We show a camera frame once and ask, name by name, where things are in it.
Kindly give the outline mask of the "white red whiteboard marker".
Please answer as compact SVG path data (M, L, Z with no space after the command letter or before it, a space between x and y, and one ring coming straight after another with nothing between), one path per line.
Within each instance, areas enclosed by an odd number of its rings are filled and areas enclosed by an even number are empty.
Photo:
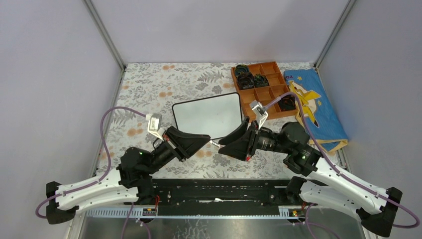
M221 145L218 144L217 142L213 141L213 140L210 140L210 144L212 144L212 145L214 145L214 146L216 146L218 148L221 148Z

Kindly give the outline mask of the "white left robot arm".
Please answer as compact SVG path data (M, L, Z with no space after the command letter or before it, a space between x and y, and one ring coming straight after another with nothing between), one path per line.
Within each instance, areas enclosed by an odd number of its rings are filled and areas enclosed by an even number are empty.
M55 225L95 207L150 204L156 198L152 175L173 159L184 162L210 140L209 135L185 133L171 126L153 151L130 147L108 173L67 185L52 181L46 185L46 219Z

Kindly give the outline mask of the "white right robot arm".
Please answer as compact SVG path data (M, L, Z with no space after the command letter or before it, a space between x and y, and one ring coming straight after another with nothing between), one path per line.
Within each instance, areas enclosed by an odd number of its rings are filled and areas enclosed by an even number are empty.
M283 163L295 173L286 187L288 203L315 203L356 219L368 231L390 236L402 192L372 185L326 161L322 152L308 144L310 136L298 122L288 122L279 133L246 118L229 135L219 140L219 153L241 161L257 150L284 153Z

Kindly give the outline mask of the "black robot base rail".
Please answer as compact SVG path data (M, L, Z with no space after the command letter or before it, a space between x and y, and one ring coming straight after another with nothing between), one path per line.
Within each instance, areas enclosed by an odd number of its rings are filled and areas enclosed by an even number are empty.
M153 197L134 203L134 207L152 207L160 217L277 216L279 207L307 206L286 191L289 182L289 179L153 179Z

